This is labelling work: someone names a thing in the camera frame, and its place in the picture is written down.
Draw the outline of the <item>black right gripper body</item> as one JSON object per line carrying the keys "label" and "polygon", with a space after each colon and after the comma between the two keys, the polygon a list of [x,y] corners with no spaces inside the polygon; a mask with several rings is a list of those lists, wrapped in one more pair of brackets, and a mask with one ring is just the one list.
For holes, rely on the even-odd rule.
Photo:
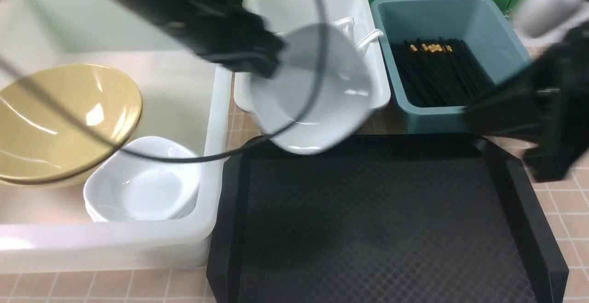
{"label": "black right gripper body", "polygon": [[569,31],[522,70],[463,110],[478,135],[526,140],[537,182],[562,181],[588,150],[588,33]]}

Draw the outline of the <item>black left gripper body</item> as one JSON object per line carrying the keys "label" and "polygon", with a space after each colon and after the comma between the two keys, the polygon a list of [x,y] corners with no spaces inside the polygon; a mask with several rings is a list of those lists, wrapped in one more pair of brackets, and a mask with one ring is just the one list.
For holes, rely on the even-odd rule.
{"label": "black left gripper body", "polygon": [[242,0],[187,0],[187,5],[185,45],[196,55],[233,72],[274,75],[285,42]]}

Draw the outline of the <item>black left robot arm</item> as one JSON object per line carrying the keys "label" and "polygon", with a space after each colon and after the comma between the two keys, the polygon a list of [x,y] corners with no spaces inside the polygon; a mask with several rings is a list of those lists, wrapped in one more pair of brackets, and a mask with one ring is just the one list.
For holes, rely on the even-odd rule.
{"label": "black left robot arm", "polygon": [[269,78],[285,43],[242,0],[116,0],[190,49],[232,72]]}

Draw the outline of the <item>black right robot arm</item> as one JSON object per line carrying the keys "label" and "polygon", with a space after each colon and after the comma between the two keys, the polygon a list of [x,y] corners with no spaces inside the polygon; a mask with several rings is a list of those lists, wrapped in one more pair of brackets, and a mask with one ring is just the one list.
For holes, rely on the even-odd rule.
{"label": "black right robot arm", "polygon": [[[572,18],[588,0],[524,0],[518,30],[538,38]],[[564,180],[588,150],[588,22],[566,31],[543,54],[463,109],[470,132],[536,144],[522,160],[536,182]]]}

